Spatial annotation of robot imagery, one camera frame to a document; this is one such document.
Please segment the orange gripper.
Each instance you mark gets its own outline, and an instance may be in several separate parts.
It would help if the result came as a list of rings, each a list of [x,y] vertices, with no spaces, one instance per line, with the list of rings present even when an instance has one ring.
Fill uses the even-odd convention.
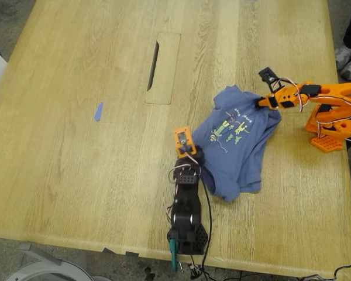
[[[278,87],[277,89],[270,87],[270,94],[255,99],[255,107],[257,109],[292,108],[296,105],[299,105],[300,108],[303,106],[298,87]]]

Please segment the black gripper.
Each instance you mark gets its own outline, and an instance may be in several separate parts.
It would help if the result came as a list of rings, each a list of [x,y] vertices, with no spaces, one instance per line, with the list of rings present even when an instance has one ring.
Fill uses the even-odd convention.
[[[196,147],[194,157],[187,155],[179,158],[175,164],[176,184],[198,184],[201,166],[205,163],[205,155],[201,147]]]

